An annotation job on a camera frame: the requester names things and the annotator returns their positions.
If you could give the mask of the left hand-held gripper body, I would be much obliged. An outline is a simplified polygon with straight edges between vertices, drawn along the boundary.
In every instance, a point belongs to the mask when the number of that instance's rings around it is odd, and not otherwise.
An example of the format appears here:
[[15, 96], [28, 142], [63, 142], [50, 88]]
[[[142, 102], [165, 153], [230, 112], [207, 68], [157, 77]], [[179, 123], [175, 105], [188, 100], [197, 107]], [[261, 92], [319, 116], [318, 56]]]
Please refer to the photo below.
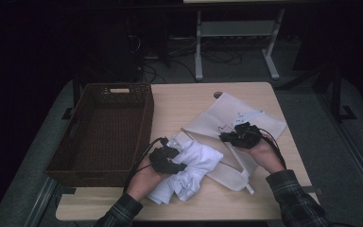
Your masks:
[[149, 154], [149, 160], [153, 169], [158, 173], [172, 174], [171, 166], [176, 164], [173, 159], [180, 154], [176, 148], [172, 148], [168, 145], [168, 139], [166, 137], [161, 137], [160, 142], [162, 146], [160, 148], [155, 148]]

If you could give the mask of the white metal frame table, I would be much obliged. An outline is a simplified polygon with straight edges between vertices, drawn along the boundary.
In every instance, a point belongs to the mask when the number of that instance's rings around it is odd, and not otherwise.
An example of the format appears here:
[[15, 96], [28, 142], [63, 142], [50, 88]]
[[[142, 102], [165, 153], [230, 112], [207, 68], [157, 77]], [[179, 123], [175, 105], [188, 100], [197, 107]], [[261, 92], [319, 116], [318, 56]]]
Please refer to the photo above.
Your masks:
[[266, 37], [268, 46], [262, 49], [262, 55], [272, 79], [278, 80], [280, 75], [272, 59], [272, 51], [276, 43], [279, 30], [285, 15], [285, 9], [280, 8], [274, 19], [249, 20], [206, 20], [203, 10], [197, 11], [196, 22], [196, 52], [195, 52], [195, 79], [203, 80], [202, 69], [202, 38], [216, 37]]

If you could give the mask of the white shirt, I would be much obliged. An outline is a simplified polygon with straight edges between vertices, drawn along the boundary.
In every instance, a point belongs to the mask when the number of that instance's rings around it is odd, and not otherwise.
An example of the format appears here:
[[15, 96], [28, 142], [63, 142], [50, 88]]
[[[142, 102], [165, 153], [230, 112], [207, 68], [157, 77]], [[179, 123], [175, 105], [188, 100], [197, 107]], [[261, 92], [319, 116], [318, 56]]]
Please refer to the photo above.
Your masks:
[[213, 171], [223, 154], [179, 132], [168, 140], [168, 145], [180, 154], [173, 159], [176, 164], [184, 163], [186, 168], [177, 174], [169, 174], [147, 197], [157, 204], [169, 204], [173, 195], [181, 201], [188, 201], [199, 192], [203, 177]]

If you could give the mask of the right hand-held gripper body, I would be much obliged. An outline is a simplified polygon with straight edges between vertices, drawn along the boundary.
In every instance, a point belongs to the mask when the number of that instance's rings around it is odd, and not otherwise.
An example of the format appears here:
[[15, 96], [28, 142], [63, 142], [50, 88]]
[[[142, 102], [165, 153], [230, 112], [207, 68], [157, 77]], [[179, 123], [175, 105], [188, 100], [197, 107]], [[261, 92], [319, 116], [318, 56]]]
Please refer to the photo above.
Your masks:
[[233, 121], [232, 144], [238, 148], [253, 148], [262, 139], [262, 133], [251, 121], [263, 114], [263, 111], [239, 113]]

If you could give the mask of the white mesh laundry bag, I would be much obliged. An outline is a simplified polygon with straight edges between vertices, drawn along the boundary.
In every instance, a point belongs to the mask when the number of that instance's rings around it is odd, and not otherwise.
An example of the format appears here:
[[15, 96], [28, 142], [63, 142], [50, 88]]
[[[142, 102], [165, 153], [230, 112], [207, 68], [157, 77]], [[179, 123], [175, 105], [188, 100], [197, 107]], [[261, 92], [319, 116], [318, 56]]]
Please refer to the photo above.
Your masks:
[[[253, 158], [243, 151], [243, 148], [235, 147], [230, 142], [223, 142], [219, 135], [228, 132], [233, 137], [233, 121], [238, 114], [256, 112], [247, 102], [230, 94], [223, 95], [200, 115], [198, 115], [189, 125], [184, 128], [187, 134], [193, 136], [200, 143], [214, 148], [223, 154], [223, 158], [216, 168], [208, 173], [208, 176], [232, 191], [243, 189], [253, 193], [250, 186], [250, 179], [257, 168]], [[270, 143], [275, 152], [279, 152], [276, 139], [286, 128], [286, 123], [266, 114], [265, 111], [260, 116], [254, 118], [251, 123], [258, 127], [262, 133], [262, 139]]]

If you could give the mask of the person's left hand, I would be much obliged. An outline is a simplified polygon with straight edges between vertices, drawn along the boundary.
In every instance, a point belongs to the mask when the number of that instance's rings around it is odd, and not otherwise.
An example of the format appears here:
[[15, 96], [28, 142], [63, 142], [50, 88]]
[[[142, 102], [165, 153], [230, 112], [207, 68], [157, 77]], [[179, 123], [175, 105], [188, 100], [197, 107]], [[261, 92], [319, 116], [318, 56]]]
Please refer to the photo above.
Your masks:
[[148, 157], [144, 158], [138, 166], [138, 170], [131, 178], [126, 193], [136, 201], [140, 201], [149, 195], [163, 180], [168, 178], [168, 174], [156, 172]]

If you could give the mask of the person's right hand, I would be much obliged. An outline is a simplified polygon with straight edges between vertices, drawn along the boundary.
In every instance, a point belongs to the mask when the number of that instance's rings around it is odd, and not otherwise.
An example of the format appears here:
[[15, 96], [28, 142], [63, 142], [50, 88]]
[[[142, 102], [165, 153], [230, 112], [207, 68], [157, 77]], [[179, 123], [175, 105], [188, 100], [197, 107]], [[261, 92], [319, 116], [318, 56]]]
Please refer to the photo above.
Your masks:
[[271, 145], [264, 139], [261, 139], [253, 148], [244, 148], [243, 151], [248, 153], [269, 174], [285, 170], [285, 167], [282, 165], [282, 162], [277, 157]]

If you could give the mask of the brown woven basket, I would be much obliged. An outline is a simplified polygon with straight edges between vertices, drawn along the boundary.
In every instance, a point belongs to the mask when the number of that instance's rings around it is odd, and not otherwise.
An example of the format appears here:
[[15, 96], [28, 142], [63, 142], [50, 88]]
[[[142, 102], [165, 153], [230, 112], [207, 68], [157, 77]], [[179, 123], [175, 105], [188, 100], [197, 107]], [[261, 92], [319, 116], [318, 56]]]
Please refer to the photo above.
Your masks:
[[150, 142], [148, 83], [88, 84], [44, 170], [66, 187], [122, 187]]

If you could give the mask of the aluminium floor rail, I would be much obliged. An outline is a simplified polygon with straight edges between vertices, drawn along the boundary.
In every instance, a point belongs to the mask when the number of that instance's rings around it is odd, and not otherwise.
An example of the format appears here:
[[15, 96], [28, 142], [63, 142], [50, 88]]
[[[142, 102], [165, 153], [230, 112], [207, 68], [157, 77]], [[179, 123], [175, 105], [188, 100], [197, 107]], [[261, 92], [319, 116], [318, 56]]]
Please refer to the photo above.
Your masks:
[[326, 95], [317, 94], [317, 98], [323, 110], [326, 111], [333, 127], [337, 131], [339, 137], [342, 139], [345, 147], [347, 150], [349, 150], [354, 162], [354, 166], [357, 169], [361, 180], [363, 181], [363, 156], [360, 153], [360, 149], [355, 144], [354, 140], [344, 126], [345, 115], [335, 116], [335, 114], [332, 112], [332, 103], [328, 100]]
[[43, 215], [50, 203], [50, 200], [55, 195], [57, 188], [58, 183], [47, 177], [26, 219], [24, 227], [39, 227], [39, 224], [43, 219]]

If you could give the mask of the black metal stand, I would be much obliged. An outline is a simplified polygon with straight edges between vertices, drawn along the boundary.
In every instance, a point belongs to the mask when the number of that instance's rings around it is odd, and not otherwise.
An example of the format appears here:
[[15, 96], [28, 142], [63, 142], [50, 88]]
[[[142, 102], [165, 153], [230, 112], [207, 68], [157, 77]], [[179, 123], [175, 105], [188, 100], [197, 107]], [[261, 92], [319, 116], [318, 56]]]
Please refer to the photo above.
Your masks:
[[333, 118], [337, 122], [342, 120], [356, 119], [356, 116], [349, 106], [341, 104], [341, 91], [342, 91], [342, 75], [337, 65], [324, 63], [317, 66], [297, 78], [275, 87], [275, 90], [289, 90], [298, 86], [304, 81], [316, 77], [315, 82], [312, 85], [312, 90], [316, 94], [325, 95], [328, 89], [331, 89], [330, 95], [330, 111]]

